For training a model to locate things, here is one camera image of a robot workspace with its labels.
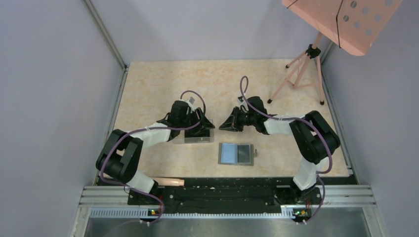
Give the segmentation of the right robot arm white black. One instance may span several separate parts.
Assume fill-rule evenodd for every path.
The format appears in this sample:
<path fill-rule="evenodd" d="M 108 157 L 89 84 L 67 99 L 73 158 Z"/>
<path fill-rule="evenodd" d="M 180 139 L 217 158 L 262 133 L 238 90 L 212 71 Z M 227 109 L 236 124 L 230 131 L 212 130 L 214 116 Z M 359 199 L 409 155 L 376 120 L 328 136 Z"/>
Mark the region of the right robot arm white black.
<path fill-rule="evenodd" d="M 264 135 L 293 136 L 302 160 L 291 182 L 290 198 L 295 203 L 304 203 L 319 175 L 331 171 L 332 155 L 340 146 L 339 137 L 318 111 L 311 111 L 302 117 L 279 117 L 268 114 L 258 96 L 239 99 L 241 105 L 233 108 L 219 129 L 241 132 L 245 126 L 253 126 Z"/>

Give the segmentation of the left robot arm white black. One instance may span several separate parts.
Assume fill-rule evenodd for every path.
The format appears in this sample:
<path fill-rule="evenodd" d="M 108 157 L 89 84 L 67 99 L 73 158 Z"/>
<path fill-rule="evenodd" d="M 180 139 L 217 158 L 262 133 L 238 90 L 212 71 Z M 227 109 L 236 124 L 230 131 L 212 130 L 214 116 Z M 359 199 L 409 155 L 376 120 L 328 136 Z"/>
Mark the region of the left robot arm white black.
<path fill-rule="evenodd" d="M 208 135 L 214 128 L 201 108 L 176 100 L 171 111 L 148 128 L 139 129 L 136 133 L 113 130 L 95 166 L 116 182 L 140 191 L 139 196 L 146 204 L 153 204 L 159 196 L 159 184 L 138 170 L 141 151 L 173 140 L 182 130 L 192 137 L 201 137 Z"/>

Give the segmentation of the clear plastic card box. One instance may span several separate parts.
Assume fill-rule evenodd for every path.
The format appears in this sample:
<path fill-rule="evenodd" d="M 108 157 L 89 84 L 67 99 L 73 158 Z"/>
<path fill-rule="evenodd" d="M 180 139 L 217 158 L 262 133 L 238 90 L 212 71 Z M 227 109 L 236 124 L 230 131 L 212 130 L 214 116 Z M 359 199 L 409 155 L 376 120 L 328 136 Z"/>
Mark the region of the clear plastic card box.
<path fill-rule="evenodd" d="M 200 126 L 193 129 L 182 131 L 181 134 L 173 139 L 174 144 L 200 144 L 212 143 L 214 141 L 213 131 L 215 126 L 212 119 L 205 119 Z"/>

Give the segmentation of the black VIP credit card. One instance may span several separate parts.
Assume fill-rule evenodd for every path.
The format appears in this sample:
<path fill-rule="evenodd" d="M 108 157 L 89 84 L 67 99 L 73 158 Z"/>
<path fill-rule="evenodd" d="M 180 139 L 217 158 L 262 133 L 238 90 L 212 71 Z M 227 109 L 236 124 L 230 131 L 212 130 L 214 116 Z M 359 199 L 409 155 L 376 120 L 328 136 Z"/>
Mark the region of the black VIP credit card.
<path fill-rule="evenodd" d="M 237 160 L 238 160 L 238 163 L 251 162 L 251 146 L 250 145 L 237 146 Z"/>

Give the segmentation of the grey card holder wallet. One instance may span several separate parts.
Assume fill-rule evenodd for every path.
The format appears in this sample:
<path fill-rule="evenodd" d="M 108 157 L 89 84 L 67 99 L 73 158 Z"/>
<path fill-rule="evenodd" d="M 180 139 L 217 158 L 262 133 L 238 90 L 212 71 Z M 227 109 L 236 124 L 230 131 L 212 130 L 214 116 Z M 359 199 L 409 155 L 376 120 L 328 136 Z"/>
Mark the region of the grey card holder wallet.
<path fill-rule="evenodd" d="M 218 164 L 253 166 L 257 155 L 253 144 L 219 143 Z"/>

